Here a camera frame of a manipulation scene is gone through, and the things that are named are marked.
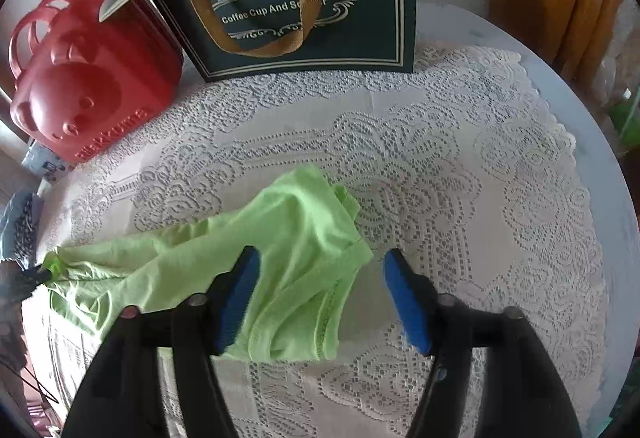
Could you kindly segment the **green t-shirt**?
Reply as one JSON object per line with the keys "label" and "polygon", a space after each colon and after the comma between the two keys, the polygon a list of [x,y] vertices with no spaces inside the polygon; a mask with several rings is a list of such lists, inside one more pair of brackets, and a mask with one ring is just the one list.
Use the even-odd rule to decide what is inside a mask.
{"label": "green t-shirt", "polygon": [[122,310],[175,308],[229,280],[221,317],[206,317],[218,354],[239,361],[336,357],[345,302],[372,251],[360,206],[314,166],[273,181],[239,210],[49,251],[51,308],[104,337]]}

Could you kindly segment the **pile of folded clothes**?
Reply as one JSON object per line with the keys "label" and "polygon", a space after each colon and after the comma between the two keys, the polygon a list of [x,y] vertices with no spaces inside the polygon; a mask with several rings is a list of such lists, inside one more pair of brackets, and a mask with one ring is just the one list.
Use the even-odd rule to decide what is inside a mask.
{"label": "pile of folded clothes", "polygon": [[35,267],[38,225],[43,199],[32,192],[15,193],[1,217],[1,259],[22,269]]}

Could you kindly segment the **tea set box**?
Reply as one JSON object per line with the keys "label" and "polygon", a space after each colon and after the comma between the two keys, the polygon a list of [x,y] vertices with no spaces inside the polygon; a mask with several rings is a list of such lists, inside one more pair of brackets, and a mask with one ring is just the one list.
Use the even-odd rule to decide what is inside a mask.
{"label": "tea set box", "polygon": [[32,175],[51,184],[66,177],[76,167],[35,140],[29,142],[21,165]]}

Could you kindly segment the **white lace tablecloth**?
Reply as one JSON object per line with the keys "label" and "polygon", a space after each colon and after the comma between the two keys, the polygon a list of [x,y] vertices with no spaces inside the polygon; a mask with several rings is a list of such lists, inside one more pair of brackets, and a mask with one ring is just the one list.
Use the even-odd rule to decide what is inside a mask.
{"label": "white lace tablecloth", "polygon": [[318,166],[361,210],[374,259],[345,306],[331,362],[215,364],[242,437],[403,437],[431,359],[384,285],[400,247],[437,291],[520,307],[587,433],[600,397],[602,249],[574,157],[521,55],[426,46],[411,74],[292,72],[205,84],[186,64],[171,108],[44,195],[38,258],[238,209]]}

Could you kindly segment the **red bear suitcase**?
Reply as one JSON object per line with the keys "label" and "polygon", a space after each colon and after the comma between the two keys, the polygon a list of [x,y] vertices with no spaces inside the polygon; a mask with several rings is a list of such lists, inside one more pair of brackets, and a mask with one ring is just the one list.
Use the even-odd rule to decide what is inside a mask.
{"label": "red bear suitcase", "polygon": [[103,1],[41,0],[9,42],[14,124],[75,164],[160,115],[182,73],[179,43],[149,0],[100,20]]}

